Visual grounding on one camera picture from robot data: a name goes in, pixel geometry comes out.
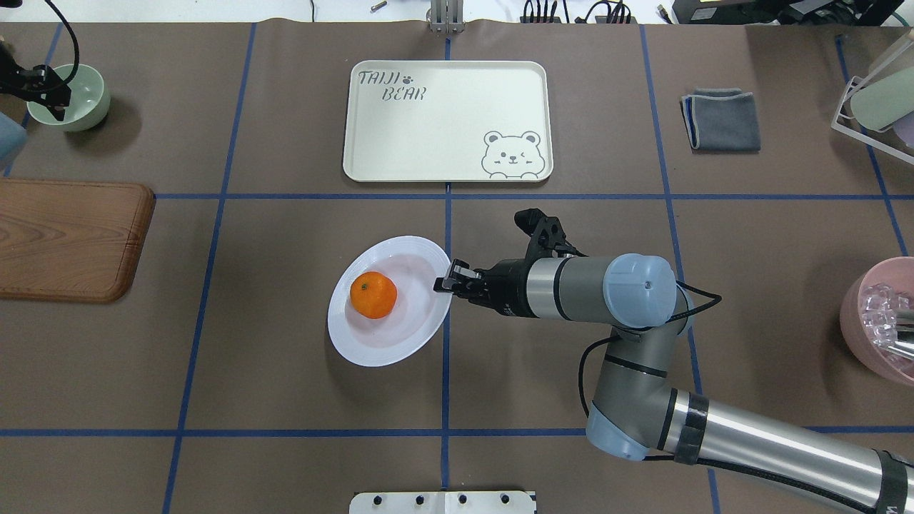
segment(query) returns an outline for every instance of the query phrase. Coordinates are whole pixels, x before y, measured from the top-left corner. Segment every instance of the mint green bowl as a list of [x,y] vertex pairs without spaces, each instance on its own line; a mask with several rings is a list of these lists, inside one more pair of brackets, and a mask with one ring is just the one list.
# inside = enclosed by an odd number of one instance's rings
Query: mint green bowl
[[[64,64],[54,68],[54,71],[60,78],[66,79],[72,69],[72,64]],[[28,102],[28,113],[37,122],[64,132],[86,130],[99,124],[108,113],[112,102],[111,94],[99,71],[92,66],[80,64],[76,76],[69,83],[69,88],[72,93],[62,122],[54,119],[48,108],[38,103]]]

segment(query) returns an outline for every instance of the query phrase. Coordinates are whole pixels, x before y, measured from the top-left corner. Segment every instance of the brown wooden tray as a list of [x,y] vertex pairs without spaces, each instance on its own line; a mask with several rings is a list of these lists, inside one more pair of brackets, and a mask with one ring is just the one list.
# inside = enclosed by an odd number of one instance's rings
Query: brown wooden tray
[[0,179],[0,297],[120,298],[154,204],[140,184]]

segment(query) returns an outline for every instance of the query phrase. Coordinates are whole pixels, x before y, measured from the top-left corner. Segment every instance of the white floor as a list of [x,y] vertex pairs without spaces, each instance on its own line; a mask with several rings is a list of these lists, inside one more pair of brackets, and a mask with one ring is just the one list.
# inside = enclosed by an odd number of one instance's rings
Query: white floor
[[[395,21],[424,20],[430,0],[388,0],[376,13],[370,7],[380,0],[314,0],[317,21]],[[668,12],[673,0],[629,0],[626,4],[639,23],[664,23],[656,7],[663,4]],[[309,0],[259,0],[256,2],[226,0],[56,0],[64,16],[73,22],[201,22],[261,21],[284,17],[311,21]],[[592,0],[568,0],[569,13],[584,16]],[[464,0],[464,18],[517,21],[523,11],[523,0]],[[563,15],[559,1],[557,15]],[[914,22],[914,0],[906,0],[898,14]],[[40,0],[25,0],[18,9],[0,9],[0,21],[55,21],[57,18]],[[901,25],[890,18],[886,25]]]

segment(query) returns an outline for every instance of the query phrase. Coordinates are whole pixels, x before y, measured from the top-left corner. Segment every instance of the cartoon bear face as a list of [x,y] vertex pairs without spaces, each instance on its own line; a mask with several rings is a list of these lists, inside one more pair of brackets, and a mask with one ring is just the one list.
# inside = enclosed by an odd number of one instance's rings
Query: cartoon bear face
[[546,167],[539,153],[539,134],[501,135],[492,131],[485,135],[483,169],[490,178],[536,178]]

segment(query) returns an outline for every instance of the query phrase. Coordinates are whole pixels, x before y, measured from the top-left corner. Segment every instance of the white tray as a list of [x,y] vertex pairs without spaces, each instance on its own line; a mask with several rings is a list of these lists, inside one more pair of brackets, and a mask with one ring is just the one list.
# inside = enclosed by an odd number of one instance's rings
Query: white tray
[[543,180],[546,71],[530,61],[362,61],[349,79],[343,169],[366,182]]

